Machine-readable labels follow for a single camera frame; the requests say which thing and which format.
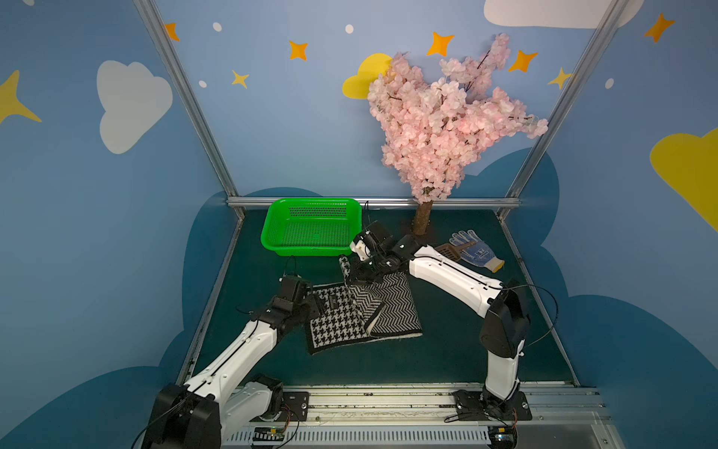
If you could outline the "black white knitted scarf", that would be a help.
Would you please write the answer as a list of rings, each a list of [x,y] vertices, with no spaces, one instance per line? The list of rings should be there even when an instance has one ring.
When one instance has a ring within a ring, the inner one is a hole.
[[[385,275],[372,284],[327,284],[314,293],[324,301],[326,313],[306,325],[309,353],[380,340],[423,335],[423,328],[404,272]],[[327,310],[327,297],[337,294],[340,308]]]

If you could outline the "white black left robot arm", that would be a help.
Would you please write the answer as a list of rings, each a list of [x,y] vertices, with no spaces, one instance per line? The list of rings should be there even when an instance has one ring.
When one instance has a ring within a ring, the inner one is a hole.
[[[133,448],[220,448],[252,419],[282,406],[282,383],[250,381],[254,366],[293,329],[325,312],[310,281],[285,275],[269,304],[253,312],[240,335],[215,361],[183,384],[168,384],[156,397],[149,422]]]

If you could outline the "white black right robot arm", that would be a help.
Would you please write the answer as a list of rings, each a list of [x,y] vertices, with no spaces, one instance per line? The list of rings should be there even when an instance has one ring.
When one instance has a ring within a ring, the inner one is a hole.
[[[518,284],[480,275],[450,260],[409,234],[395,239],[373,222],[350,243],[350,279],[376,282],[402,271],[429,282],[469,306],[484,320],[480,342],[488,352],[486,400],[507,403],[519,391],[519,358],[531,326],[527,301]]]

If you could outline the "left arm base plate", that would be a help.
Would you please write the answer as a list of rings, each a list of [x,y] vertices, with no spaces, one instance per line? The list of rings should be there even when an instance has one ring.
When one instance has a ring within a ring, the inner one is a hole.
[[[280,411],[275,421],[286,421],[291,416],[291,422],[306,422],[310,406],[310,393],[308,391],[285,391],[282,393]]]

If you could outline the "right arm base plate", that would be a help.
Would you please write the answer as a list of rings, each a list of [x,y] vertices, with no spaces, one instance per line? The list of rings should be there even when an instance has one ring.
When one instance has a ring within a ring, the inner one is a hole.
[[[458,421],[495,420],[501,422],[531,421],[532,412],[525,393],[516,390],[510,398],[501,400],[487,390],[461,389],[452,393],[455,417]]]

